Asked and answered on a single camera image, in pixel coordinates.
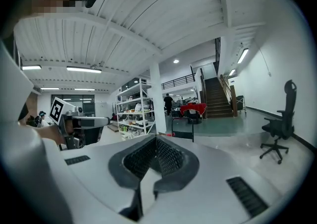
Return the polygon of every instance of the chair base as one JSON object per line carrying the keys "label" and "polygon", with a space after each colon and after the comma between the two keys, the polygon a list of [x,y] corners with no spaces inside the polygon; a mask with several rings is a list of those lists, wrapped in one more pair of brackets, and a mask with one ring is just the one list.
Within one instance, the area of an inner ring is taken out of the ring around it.
{"label": "chair base", "polygon": [[283,146],[280,146],[280,145],[277,144],[277,141],[278,141],[280,138],[281,138],[281,137],[275,139],[274,144],[261,144],[261,146],[260,146],[261,148],[263,148],[263,146],[270,147],[270,148],[269,148],[267,151],[265,151],[263,154],[260,155],[260,159],[262,159],[264,155],[266,155],[266,154],[268,154],[269,152],[271,152],[272,150],[274,150],[274,151],[277,152],[277,154],[278,154],[278,156],[279,156],[279,158],[280,158],[280,160],[278,160],[277,163],[278,163],[278,164],[281,164],[281,163],[282,163],[283,157],[282,157],[281,152],[279,151],[279,149],[284,149],[284,150],[286,150],[285,153],[287,154],[289,148],[288,148],[288,147],[283,147]]}

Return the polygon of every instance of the red table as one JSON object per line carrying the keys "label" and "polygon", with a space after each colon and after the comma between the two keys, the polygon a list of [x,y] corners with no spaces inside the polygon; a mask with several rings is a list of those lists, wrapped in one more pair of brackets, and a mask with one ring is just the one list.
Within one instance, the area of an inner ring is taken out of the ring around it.
{"label": "red table", "polygon": [[188,104],[188,105],[183,105],[183,106],[180,107],[180,113],[183,115],[184,111],[195,110],[200,115],[202,115],[202,114],[204,114],[206,108],[207,108],[206,103]]}

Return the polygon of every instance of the ceiling light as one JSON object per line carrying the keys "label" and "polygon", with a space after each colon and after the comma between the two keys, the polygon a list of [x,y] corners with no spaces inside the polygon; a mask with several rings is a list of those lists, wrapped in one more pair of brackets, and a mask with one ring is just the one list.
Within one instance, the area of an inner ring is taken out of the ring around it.
{"label": "ceiling light", "polygon": [[242,52],[242,55],[238,61],[238,63],[241,63],[242,60],[244,59],[244,57],[246,56],[246,54],[248,53],[249,49],[244,49],[243,52]]}
{"label": "ceiling light", "polygon": [[26,65],[26,66],[22,67],[23,71],[26,71],[26,70],[41,70],[41,69],[42,69],[42,67],[40,65]]}
{"label": "ceiling light", "polygon": [[94,91],[94,89],[90,89],[90,88],[75,88],[74,90]]}
{"label": "ceiling light", "polygon": [[232,74],[234,74],[234,72],[236,71],[236,69],[232,69],[231,73],[229,74],[229,76],[231,76]]}
{"label": "ceiling light", "polygon": [[59,90],[58,87],[41,87],[42,90]]}
{"label": "ceiling light", "polygon": [[68,71],[82,71],[82,72],[101,73],[101,70],[97,70],[97,69],[88,69],[88,68],[72,67],[72,66],[68,66],[67,70]]}

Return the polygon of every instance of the black office chair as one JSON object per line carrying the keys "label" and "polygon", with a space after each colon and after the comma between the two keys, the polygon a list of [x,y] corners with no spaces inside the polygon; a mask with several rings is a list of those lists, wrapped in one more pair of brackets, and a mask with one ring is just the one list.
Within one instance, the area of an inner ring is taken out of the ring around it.
{"label": "black office chair", "polygon": [[268,120],[269,123],[267,125],[262,126],[264,131],[267,131],[271,134],[272,137],[275,135],[278,136],[275,139],[274,144],[261,144],[261,148],[263,146],[270,147],[266,152],[260,155],[260,159],[263,158],[264,155],[271,152],[272,150],[276,151],[280,160],[278,160],[278,164],[282,163],[282,156],[279,149],[285,149],[286,153],[288,153],[288,147],[283,147],[277,144],[277,141],[282,138],[284,140],[288,139],[294,132],[294,126],[292,126],[292,118],[294,115],[294,107],[296,101],[296,90],[297,87],[292,80],[289,80],[285,83],[284,91],[286,93],[286,107],[284,111],[277,111],[282,113],[282,120],[273,120],[269,118],[264,118]]}

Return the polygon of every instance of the baseboard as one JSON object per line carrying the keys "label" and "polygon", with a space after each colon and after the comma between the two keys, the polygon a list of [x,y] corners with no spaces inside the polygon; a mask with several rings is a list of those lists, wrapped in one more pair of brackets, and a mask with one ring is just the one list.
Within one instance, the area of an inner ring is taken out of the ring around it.
{"label": "baseboard", "polygon": [[[260,109],[257,109],[257,108],[253,108],[253,107],[249,107],[249,106],[246,106],[246,107],[248,109],[259,111],[261,113],[270,115],[272,117],[282,119],[281,115],[277,115],[277,114],[274,114],[274,113],[270,113],[270,112],[263,111],[263,110],[260,110]],[[311,143],[307,142],[305,139],[301,138],[300,136],[296,135],[295,133],[293,133],[292,137],[294,139],[296,139],[298,142],[300,142],[301,144],[303,144],[305,147],[307,147],[309,150],[311,150],[314,154],[317,152],[317,148],[314,147]]]}

